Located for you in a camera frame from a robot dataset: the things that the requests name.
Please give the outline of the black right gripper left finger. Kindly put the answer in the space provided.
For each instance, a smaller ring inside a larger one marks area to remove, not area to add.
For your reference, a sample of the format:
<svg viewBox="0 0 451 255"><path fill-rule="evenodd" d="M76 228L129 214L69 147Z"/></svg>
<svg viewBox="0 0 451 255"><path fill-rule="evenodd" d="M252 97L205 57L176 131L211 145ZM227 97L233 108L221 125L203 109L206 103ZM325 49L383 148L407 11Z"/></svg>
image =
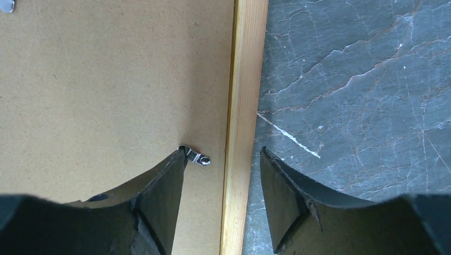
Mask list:
<svg viewBox="0 0 451 255"><path fill-rule="evenodd" d="M1 195L1 254L171 254L185 154L87 201Z"/></svg>

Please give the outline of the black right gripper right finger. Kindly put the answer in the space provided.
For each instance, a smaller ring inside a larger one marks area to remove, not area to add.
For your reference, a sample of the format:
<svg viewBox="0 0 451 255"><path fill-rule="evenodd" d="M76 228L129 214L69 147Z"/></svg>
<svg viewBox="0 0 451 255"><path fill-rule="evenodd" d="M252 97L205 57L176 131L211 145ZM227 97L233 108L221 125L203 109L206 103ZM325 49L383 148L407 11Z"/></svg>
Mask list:
<svg viewBox="0 0 451 255"><path fill-rule="evenodd" d="M261 184L275 254L450 254L450 195L373 202L331 189L267 148Z"/></svg>

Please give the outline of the brown cardboard backing board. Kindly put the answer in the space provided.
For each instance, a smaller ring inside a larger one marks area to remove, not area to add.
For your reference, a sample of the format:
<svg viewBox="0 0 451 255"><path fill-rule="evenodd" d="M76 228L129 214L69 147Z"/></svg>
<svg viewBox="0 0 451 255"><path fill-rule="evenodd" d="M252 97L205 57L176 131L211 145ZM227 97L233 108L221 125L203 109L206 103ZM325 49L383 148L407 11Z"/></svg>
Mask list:
<svg viewBox="0 0 451 255"><path fill-rule="evenodd" d="M1 193L87 200L179 145L173 254L219 254L233 1L16 1L1 13Z"/></svg>

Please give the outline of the yellow wooden picture frame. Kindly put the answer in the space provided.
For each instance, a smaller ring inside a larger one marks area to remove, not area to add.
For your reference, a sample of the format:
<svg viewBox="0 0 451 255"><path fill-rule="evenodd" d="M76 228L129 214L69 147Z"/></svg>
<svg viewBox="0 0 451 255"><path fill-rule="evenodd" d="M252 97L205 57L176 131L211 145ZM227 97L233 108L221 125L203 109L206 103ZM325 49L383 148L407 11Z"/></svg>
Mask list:
<svg viewBox="0 0 451 255"><path fill-rule="evenodd" d="M268 1L235 1L220 254L241 254Z"/></svg>

